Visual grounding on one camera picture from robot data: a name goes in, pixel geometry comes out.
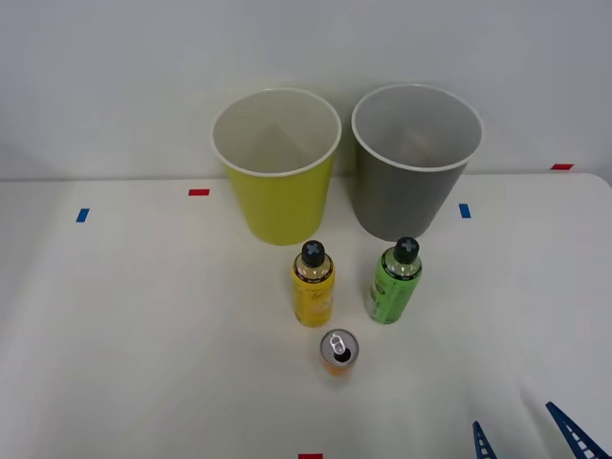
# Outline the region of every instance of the green label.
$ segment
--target green label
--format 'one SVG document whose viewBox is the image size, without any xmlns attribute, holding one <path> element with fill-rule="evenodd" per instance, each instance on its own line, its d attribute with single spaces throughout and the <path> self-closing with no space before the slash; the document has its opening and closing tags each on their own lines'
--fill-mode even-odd
<svg viewBox="0 0 612 459">
<path fill-rule="evenodd" d="M 393 323 L 400 318 L 419 283 L 422 270 L 423 268 L 408 280 L 399 279 L 384 270 L 381 259 L 367 300 L 367 313 L 370 317 L 379 323 Z"/>
</svg>

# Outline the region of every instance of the bottle cap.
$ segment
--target bottle cap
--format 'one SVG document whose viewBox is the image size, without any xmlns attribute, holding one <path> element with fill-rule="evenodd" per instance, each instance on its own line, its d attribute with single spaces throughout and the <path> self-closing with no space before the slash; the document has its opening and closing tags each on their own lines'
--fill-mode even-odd
<svg viewBox="0 0 612 459">
<path fill-rule="evenodd" d="M 325 261 L 325 248 L 318 241 L 308 241 L 302 246 L 302 261 L 309 268 L 321 266 Z"/>
<path fill-rule="evenodd" d="M 417 259 L 419 243 L 412 237 L 401 237 L 393 249 L 393 257 L 403 265 L 409 265 Z"/>
</svg>

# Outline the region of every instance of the blue tape marker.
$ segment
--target blue tape marker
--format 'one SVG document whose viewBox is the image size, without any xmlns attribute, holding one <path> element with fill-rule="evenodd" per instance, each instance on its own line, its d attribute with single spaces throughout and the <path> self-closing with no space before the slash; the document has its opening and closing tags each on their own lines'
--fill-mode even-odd
<svg viewBox="0 0 612 459">
<path fill-rule="evenodd" d="M 85 223 L 87 220 L 87 215 L 89 214 L 89 208 L 82 208 L 78 213 L 78 217 L 76 218 L 77 223 Z"/>
<path fill-rule="evenodd" d="M 460 204 L 459 210 L 461 211 L 461 218 L 471 218 L 470 208 L 467 204 Z"/>
</svg>

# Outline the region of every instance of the pull tab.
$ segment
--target pull tab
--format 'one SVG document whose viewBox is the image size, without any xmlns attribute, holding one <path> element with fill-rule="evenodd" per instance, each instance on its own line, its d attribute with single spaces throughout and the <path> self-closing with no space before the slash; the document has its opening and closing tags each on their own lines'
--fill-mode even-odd
<svg viewBox="0 0 612 459">
<path fill-rule="evenodd" d="M 332 349 L 334 349 L 334 354 L 342 355 L 346 350 L 346 346 L 344 345 L 344 341 L 342 338 L 336 334 L 333 334 L 329 338 L 329 343 L 332 345 Z"/>
</svg>

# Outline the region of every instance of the yellow bottle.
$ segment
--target yellow bottle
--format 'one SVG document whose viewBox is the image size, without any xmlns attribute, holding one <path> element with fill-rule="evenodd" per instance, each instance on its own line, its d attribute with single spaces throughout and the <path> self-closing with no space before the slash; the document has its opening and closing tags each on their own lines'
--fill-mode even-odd
<svg viewBox="0 0 612 459">
<path fill-rule="evenodd" d="M 307 327 L 320 327 L 332 315 L 334 262 L 318 241 L 302 247 L 292 269 L 295 317 Z"/>
</svg>

